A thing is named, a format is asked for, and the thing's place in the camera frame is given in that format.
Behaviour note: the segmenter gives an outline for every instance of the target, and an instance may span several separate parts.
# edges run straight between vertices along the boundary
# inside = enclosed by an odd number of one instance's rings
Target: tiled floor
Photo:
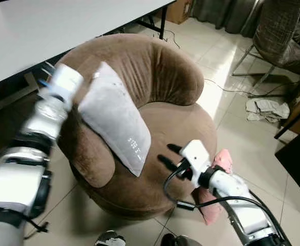
[[[215,30],[213,25],[200,23],[192,18],[181,25],[167,22],[166,28],[175,33],[176,42],[197,63],[205,78],[214,80],[228,90],[251,89],[251,79],[229,76],[231,68],[250,46],[250,39],[228,34],[224,30]],[[158,37],[157,33],[136,26],[129,30]],[[172,46],[177,47],[172,33],[165,32],[165,37]],[[268,67],[261,60],[249,57],[239,71],[262,72]],[[283,72],[292,81],[298,79],[295,74],[280,70],[277,72]],[[265,84],[256,93],[265,93],[272,86]],[[243,93],[223,92],[207,80],[198,103],[214,119],[218,150],[230,150],[234,171],[246,180],[249,187],[272,210],[293,245],[300,245],[300,188],[274,157],[274,152],[283,145],[273,138],[277,124],[248,122],[246,100]],[[31,102],[26,100],[20,103],[0,111],[0,129],[7,131],[8,136],[0,139],[0,146],[12,136],[12,124],[17,128],[27,116],[28,112],[21,108],[29,109]],[[282,139],[289,141],[294,137],[295,134],[287,132]],[[181,209],[147,221],[117,219],[101,210],[76,184],[68,160],[59,149],[56,149],[50,167],[54,172],[51,196],[46,212],[36,220],[50,222],[50,232],[37,234],[26,242],[27,246],[90,246],[101,232],[109,229],[122,234],[127,245],[160,245],[161,237],[169,232],[188,235],[203,245],[241,245],[225,212],[211,226],[204,224],[198,211]],[[31,230],[31,227],[27,227],[26,233]]]

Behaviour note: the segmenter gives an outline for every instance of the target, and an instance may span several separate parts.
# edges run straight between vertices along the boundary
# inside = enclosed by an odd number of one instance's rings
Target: white table
[[[2,2],[0,81],[172,2],[174,0]],[[157,30],[163,30],[163,23]]]

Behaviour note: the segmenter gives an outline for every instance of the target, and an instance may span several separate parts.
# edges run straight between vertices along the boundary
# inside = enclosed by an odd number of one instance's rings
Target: chair leg
[[[242,58],[240,59],[240,61],[238,61],[238,63],[236,64],[236,66],[234,67],[234,69],[232,71],[232,76],[244,76],[244,74],[242,74],[242,75],[236,74],[235,71],[240,66],[240,64],[243,62],[243,60],[247,57],[247,55],[251,52],[251,50],[253,49],[253,47],[254,47],[254,45],[251,45],[249,47],[249,49],[246,50],[246,52],[244,53],[244,55],[242,56]]]
[[[276,66],[271,66],[268,72],[265,73],[265,75],[262,76],[261,79],[253,85],[252,91],[254,91],[262,82],[264,82],[264,80],[274,71],[275,68]]]

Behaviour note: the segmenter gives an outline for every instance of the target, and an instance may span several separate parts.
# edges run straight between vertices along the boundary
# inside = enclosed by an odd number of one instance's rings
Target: chair seat cushion
[[[89,196],[104,210],[129,219],[147,219],[173,207],[163,193],[163,183],[170,171],[157,160],[163,154],[178,163],[180,156],[166,147],[169,143],[184,146],[200,139],[210,153],[216,153],[217,138],[210,116],[198,105],[177,106],[153,102],[139,108],[150,130],[152,143],[140,177],[132,175],[115,157],[115,173],[102,188],[94,188],[72,166],[76,178]],[[173,179],[169,192],[185,198],[193,190],[188,180]]]

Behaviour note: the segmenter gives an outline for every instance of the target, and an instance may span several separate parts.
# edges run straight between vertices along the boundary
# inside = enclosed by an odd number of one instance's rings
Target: brown armchair
[[[121,164],[77,112],[101,61],[123,80],[151,133],[151,148],[140,177]],[[163,193],[170,171],[157,155],[178,161],[180,157],[166,145],[183,146],[192,139],[202,140],[211,157],[216,153],[213,122],[196,104],[203,89],[203,76],[197,66],[165,42],[135,34],[93,39],[70,51],[59,63],[76,69],[85,78],[58,141],[79,184],[100,207],[121,217],[147,219],[172,208]],[[192,190],[188,180],[177,178],[169,186],[178,198]]]

